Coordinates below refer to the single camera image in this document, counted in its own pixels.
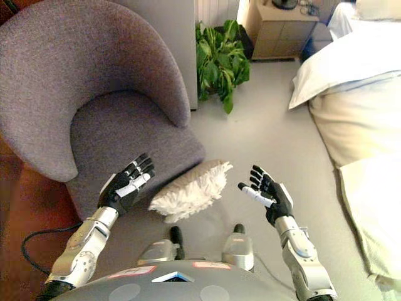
nightstand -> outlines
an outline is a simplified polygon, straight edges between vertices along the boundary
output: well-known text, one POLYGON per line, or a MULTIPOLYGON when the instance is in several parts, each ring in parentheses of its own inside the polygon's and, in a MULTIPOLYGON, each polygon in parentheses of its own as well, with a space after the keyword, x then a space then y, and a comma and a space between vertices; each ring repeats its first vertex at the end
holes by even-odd
POLYGON ((251 0, 244 27, 254 45, 252 59, 299 57, 318 22, 300 6, 286 11, 271 0, 251 0))

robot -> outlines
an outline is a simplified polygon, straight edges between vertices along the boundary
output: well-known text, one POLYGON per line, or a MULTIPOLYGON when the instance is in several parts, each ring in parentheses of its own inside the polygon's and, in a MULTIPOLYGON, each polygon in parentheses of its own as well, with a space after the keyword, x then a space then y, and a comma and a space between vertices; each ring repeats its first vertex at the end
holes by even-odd
MULTIPOLYGON (((55 261, 38 301, 237 301, 290 300, 253 273, 251 239, 237 224, 222 251, 222 260, 186 260, 180 229, 173 227, 170 240, 151 244, 137 266, 88 283, 104 249, 110 230, 124 215, 140 190, 155 175, 152 160, 142 154, 124 170, 113 174, 100 191, 98 209, 68 240, 55 261)), ((251 186, 239 189, 266 207, 267 221, 281 238, 296 296, 300 301, 336 300, 337 294, 307 232, 296 224, 293 200, 284 184, 253 166, 251 186)))

red sticker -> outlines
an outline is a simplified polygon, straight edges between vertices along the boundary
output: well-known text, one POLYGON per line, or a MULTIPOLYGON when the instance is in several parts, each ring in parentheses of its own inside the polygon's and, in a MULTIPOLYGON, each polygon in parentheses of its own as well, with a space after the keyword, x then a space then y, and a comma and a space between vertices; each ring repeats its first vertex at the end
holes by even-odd
POLYGON ((212 262, 212 261, 197 261, 193 262, 192 266, 195 268, 222 268, 224 270, 230 270, 231 267, 221 262, 212 262))
POLYGON ((110 275, 109 278, 130 277, 152 273, 156 269, 155 265, 147 267, 129 268, 128 270, 120 271, 116 274, 110 275))

white pillow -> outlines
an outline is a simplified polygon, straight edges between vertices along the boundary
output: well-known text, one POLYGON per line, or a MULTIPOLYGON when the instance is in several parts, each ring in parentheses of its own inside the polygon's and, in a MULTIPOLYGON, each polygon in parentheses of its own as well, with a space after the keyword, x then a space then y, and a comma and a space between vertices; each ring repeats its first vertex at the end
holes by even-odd
POLYGON ((401 1, 358 0, 357 12, 362 20, 401 19, 401 1))
POLYGON ((166 223, 175 223, 206 209, 213 199, 221 198, 220 193, 227 184, 226 172, 230 169, 232 165, 222 160, 199 164, 156 194, 149 210, 166 215, 166 223))
POLYGON ((330 87, 401 70, 398 28, 352 32, 308 58, 293 79, 289 109, 307 102, 330 87))

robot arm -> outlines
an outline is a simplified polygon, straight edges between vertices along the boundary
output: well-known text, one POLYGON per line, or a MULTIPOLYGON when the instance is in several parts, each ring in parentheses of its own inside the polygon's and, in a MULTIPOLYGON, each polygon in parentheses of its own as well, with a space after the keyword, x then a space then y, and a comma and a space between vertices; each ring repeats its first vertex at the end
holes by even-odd
POLYGON ((97 211, 68 240, 37 300, 50 300, 89 281, 114 222, 128 212, 139 191, 154 175, 152 160, 142 154, 123 171, 110 177, 100 191, 97 211))
POLYGON ((296 295, 300 301, 336 300, 337 294, 324 266, 318 260, 315 246, 306 230, 298 227, 293 216, 293 200, 284 184, 277 183, 263 169, 253 166, 251 187, 239 183, 248 196, 266 207, 266 218, 281 239, 284 262, 291 271, 296 295))

